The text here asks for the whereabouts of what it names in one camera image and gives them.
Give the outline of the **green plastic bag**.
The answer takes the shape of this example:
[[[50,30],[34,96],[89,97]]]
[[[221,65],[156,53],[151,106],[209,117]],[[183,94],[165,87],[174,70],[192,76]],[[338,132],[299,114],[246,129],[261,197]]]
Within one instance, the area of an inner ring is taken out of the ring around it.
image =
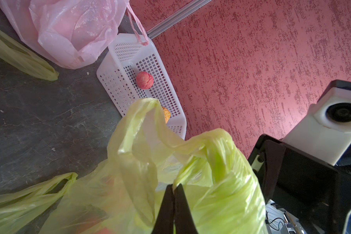
[[[67,190],[42,234],[149,234],[167,185],[182,185],[200,234],[265,234],[257,177],[223,129],[184,140],[160,102],[134,102],[107,146],[107,159]]]
[[[34,78],[51,82],[58,80],[59,72],[54,67],[1,30],[0,58]]]

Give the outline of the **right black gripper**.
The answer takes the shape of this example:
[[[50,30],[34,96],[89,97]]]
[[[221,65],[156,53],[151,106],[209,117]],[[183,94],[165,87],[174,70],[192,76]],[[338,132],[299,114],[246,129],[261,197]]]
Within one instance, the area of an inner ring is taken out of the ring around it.
[[[269,135],[249,156],[265,201],[298,218],[308,234],[344,234],[351,215],[351,175]]]

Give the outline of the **pink plastic bag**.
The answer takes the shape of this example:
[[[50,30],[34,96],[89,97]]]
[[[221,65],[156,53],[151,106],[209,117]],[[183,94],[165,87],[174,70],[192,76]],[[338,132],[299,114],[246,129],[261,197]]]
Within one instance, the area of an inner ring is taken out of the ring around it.
[[[0,1],[0,9],[24,44],[67,69],[93,64],[116,38],[125,14],[142,33],[135,33],[138,42],[149,43],[129,1]]]

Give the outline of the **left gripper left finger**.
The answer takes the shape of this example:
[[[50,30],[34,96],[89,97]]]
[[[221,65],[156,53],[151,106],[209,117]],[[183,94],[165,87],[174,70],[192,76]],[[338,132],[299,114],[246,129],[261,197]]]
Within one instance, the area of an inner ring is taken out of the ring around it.
[[[151,234],[173,234],[174,233],[175,197],[173,186],[166,187],[160,206],[158,217]]]

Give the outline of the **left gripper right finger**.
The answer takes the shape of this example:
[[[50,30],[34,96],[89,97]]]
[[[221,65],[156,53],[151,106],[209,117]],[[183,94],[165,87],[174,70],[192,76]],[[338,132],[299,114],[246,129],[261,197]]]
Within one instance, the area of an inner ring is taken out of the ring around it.
[[[174,225],[177,234],[198,234],[182,184],[174,191]]]

